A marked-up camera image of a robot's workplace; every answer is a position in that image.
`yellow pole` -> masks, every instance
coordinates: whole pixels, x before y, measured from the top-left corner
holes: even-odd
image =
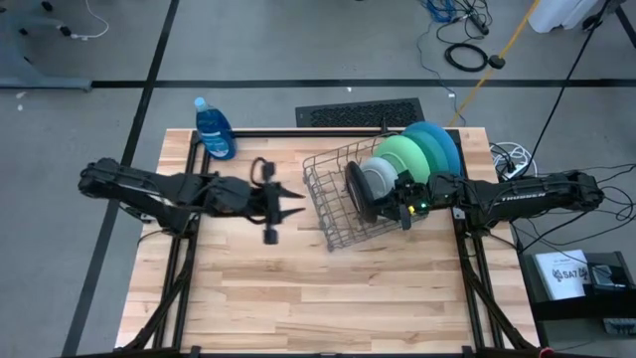
[[[510,41],[508,42],[508,45],[506,45],[504,50],[502,50],[501,53],[499,53],[499,58],[503,59],[506,56],[506,54],[508,54],[508,51],[510,51],[510,49],[513,47],[513,45],[515,44],[515,41],[517,41],[517,38],[519,37],[521,32],[524,31],[524,28],[526,27],[526,23],[528,22],[528,19],[535,12],[535,9],[537,8],[537,5],[539,5],[540,1],[541,0],[535,0],[533,5],[530,7],[528,12],[524,16],[524,20],[522,20],[521,23],[519,24],[519,26],[517,27],[517,30],[515,31],[515,34],[510,39]],[[493,73],[494,73],[494,70],[492,68],[488,69],[488,71],[486,72],[484,77],[481,79],[481,81],[479,81],[477,83],[477,86],[475,86],[472,89],[470,94],[461,103],[461,105],[459,106],[459,109],[457,109],[457,111],[455,112],[455,115],[453,116],[453,119],[448,123],[448,126],[454,126],[455,125],[455,122],[459,118],[459,115],[463,112],[463,110],[466,107],[466,105],[468,105],[468,103],[470,103],[470,101],[473,100],[473,98],[475,97],[475,93],[477,93],[477,90],[479,90],[479,88],[482,87],[484,85],[484,83],[486,81],[488,81],[488,79],[490,79],[493,76]]]

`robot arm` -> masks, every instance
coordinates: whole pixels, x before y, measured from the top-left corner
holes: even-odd
[[[262,182],[253,180],[255,164],[261,162]],[[81,172],[79,190],[90,198],[114,199],[128,207],[124,210],[138,219],[144,215],[157,219],[167,234],[187,238],[193,234],[192,218],[243,217],[253,224],[265,224],[264,242],[277,244],[273,229],[284,218],[304,209],[280,210],[279,198],[303,198],[272,182],[274,164],[258,158],[251,167],[252,185],[236,177],[219,173],[159,175],[120,166],[103,158],[90,163]]]
[[[366,183],[360,181],[356,185],[364,190]],[[592,211],[598,208],[603,199],[603,192],[596,180],[576,171],[496,184],[449,173],[433,174],[427,184],[419,184],[413,181],[408,172],[404,172],[386,197],[356,207],[368,208],[374,215],[401,221],[404,229],[410,228],[412,215],[458,208],[466,214],[469,230],[488,230],[501,221],[532,218],[556,208]],[[369,213],[361,214],[367,214],[362,217],[373,219]]]

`wire dish rack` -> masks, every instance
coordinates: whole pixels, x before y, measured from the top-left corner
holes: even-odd
[[[375,224],[362,221],[347,189],[345,166],[361,164],[371,158],[378,145],[397,133],[390,132],[330,150],[303,161],[303,182],[316,208],[320,229],[325,233],[327,249],[344,249],[368,239],[401,230],[399,222],[378,217]],[[413,217],[415,222],[421,217]]]

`wooden table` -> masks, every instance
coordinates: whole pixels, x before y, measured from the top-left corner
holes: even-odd
[[[459,131],[469,178],[496,181],[485,130]],[[184,171],[191,133],[167,131],[158,173]],[[303,160],[358,140],[238,138],[236,159],[213,161],[211,171],[247,178],[252,159],[263,156],[276,163],[276,180],[307,194]],[[201,154],[195,168],[200,163]],[[450,353],[473,345],[450,211],[432,212],[409,232],[329,253],[307,197],[283,200],[285,209],[307,210],[277,227],[277,246],[265,246],[262,227],[244,219],[202,219],[184,351],[200,345],[204,352]],[[148,225],[143,234],[157,229]],[[493,233],[512,241],[507,224]],[[515,251],[483,240],[495,299],[524,337],[538,344]],[[153,235],[139,246],[117,346],[132,339],[157,306],[170,243],[170,237]],[[478,305],[492,346],[486,310]],[[174,311],[167,319],[166,346]]]

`dish soap bottle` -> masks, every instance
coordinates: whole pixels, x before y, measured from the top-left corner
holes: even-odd
[[[199,137],[210,155],[219,160],[234,158],[237,154],[237,144],[226,117],[201,97],[195,99],[195,108]]]

